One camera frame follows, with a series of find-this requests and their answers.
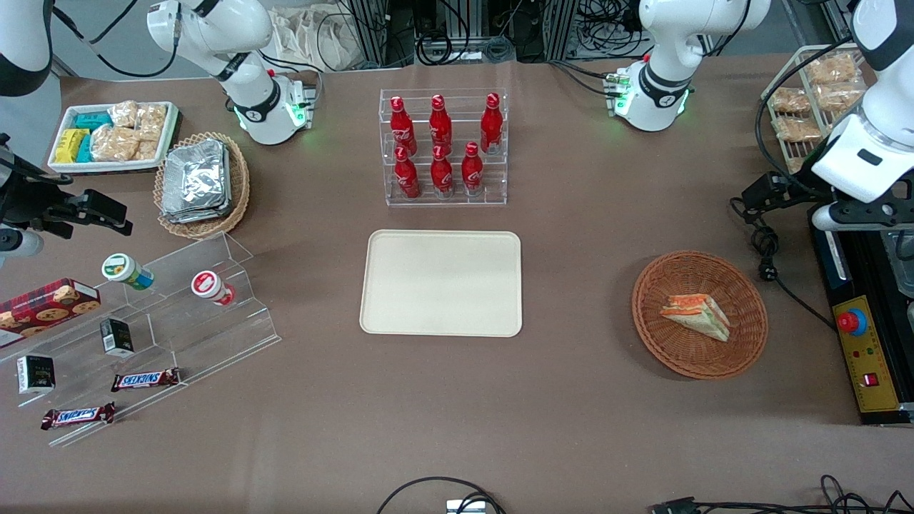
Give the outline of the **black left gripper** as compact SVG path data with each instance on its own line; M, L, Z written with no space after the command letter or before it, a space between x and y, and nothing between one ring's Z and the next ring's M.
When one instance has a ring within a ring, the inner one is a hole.
M779 173L764 173L741 193L743 213L763 216L780 209L784 196L793 204L823 204L832 217L910 217L913 213L912 176L902 176L885 194L869 203L856 201L838 190L826 193L823 184L819 188L817 194L810 194Z

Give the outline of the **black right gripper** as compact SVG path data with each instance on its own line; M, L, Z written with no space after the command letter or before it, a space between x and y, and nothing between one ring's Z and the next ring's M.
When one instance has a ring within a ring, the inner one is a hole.
M131 236L134 225L127 219L127 205L94 189L83 191L83 211L74 196L60 188L73 183L65 173L49 175L17 156L9 148L10 136L1 136L2 221L19 230L48 231L71 238L73 223L89 225L87 215L103 219L106 227Z

